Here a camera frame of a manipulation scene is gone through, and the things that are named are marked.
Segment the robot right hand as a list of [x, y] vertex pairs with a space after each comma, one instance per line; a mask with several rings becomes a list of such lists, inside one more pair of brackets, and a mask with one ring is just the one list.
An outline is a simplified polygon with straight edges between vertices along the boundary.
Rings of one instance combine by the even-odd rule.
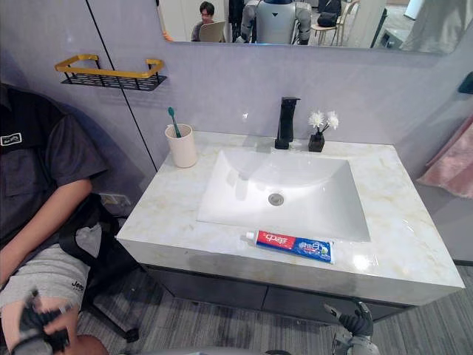
[[325, 311], [334, 316], [354, 337], [371, 337], [373, 335], [372, 314], [364, 302], [355, 300], [354, 303], [357, 306], [355, 314], [344, 314], [326, 303], [323, 306]]

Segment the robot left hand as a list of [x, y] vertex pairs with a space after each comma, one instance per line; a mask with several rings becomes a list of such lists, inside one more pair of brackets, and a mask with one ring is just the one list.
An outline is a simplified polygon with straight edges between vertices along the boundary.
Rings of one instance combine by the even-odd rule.
[[48, 334], [44, 327], [62, 314], [72, 309], [72, 304], [51, 311], [38, 310], [39, 292], [37, 288], [30, 290], [24, 299], [24, 307], [19, 320], [20, 340], [14, 346], [11, 354], [54, 354], [69, 346], [69, 333], [66, 328]]

